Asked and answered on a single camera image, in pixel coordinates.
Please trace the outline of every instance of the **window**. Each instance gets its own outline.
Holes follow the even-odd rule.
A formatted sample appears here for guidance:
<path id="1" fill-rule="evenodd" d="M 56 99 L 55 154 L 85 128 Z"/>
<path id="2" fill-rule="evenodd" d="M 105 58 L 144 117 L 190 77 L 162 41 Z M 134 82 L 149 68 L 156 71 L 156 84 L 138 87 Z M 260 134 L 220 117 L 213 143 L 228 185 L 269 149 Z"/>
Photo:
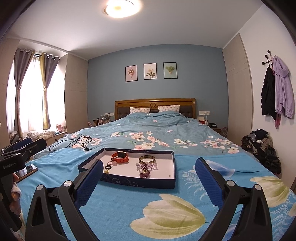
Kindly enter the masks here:
<path id="1" fill-rule="evenodd" d="M 15 121 L 15 80 L 14 63 L 12 64 L 7 86 L 7 127 L 8 132 L 14 130 Z M 42 117 L 43 84 L 39 58 L 33 57 L 24 76 L 20 89 L 20 124 L 25 137 L 29 131 L 43 130 Z M 51 128 L 65 125 L 65 76 L 58 64 L 47 89 L 48 112 Z"/>

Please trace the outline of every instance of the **blue duvet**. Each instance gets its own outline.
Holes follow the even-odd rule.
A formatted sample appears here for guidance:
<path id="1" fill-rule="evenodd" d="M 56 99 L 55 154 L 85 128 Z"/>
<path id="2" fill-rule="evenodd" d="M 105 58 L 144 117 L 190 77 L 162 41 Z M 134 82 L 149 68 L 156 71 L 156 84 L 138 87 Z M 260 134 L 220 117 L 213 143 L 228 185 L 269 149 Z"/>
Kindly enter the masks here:
<path id="1" fill-rule="evenodd" d="M 196 175 L 194 164 L 198 157 L 203 157 L 212 169 L 240 186 L 252 187 L 258 183 L 263 187 L 274 240 L 281 238 L 296 215 L 296 196 L 281 180 L 226 138 L 177 112 L 134 113 L 103 126 L 67 134 L 62 140 L 81 135 L 92 137 L 87 144 L 91 151 L 81 150 L 78 143 L 63 148 L 69 144 L 65 141 L 54 148 L 57 151 L 48 154 L 47 148 L 30 162 L 39 170 L 19 183 L 25 218 L 38 184 L 49 188 L 73 180 L 78 174 L 78 164 L 102 147 L 173 150 L 177 170 L 173 190 L 99 181 L 80 211 L 102 241 L 198 240 L 218 211 Z M 224 240 L 231 237 L 240 211 L 239 206 Z M 58 213 L 68 238 L 75 240 L 60 208 Z"/>

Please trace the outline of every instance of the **hand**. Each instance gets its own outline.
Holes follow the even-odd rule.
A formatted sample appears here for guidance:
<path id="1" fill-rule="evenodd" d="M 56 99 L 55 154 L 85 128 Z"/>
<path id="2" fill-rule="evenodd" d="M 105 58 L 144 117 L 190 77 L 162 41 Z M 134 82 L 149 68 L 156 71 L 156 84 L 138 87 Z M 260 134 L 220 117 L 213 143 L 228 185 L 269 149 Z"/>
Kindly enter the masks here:
<path id="1" fill-rule="evenodd" d="M 17 182 L 19 180 L 19 177 L 13 173 L 13 181 Z M 20 194 L 16 192 L 11 193 L 12 202 L 9 205 L 10 210 L 15 214 L 19 215 L 21 212 L 20 208 Z"/>

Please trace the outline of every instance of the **wooden headboard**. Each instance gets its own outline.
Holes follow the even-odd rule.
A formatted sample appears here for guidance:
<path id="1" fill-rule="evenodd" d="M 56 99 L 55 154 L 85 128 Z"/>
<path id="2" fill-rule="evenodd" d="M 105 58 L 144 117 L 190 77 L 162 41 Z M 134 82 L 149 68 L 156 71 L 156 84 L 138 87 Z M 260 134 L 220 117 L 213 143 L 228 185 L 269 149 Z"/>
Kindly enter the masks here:
<path id="1" fill-rule="evenodd" d="M 130 113 L 130 107 L 147 108 L 150 113 L 158 112 L 159 105 L 180 105 L 180 113 L 186 117 L 196 118 L 195 99 L 138 99 L 115 101 L 115 120 L 123 118 Z"/>

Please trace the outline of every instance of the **picture frame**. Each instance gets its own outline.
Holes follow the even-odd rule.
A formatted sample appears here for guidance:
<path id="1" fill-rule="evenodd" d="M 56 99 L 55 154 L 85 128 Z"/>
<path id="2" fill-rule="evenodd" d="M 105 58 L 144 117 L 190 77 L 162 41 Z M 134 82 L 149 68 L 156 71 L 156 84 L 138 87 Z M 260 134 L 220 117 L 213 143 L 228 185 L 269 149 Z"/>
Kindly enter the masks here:
<path id="1" fill-rule="evenodd" d="M 157 79 L 156 63 L 144 64 L 144 79 L 145 80 L 156 80 Z"/>
<path id="2" fill-rule="evenodd" d="M 177 79 L 177 63 L 176 62 L 166 62 L 163 63 L 163 75 L 165 79 Z"/>
<path id="3" fill-rule="evenodd" d="M 138 66 L 126 66 L 126 82 L 138 80 Z"/>

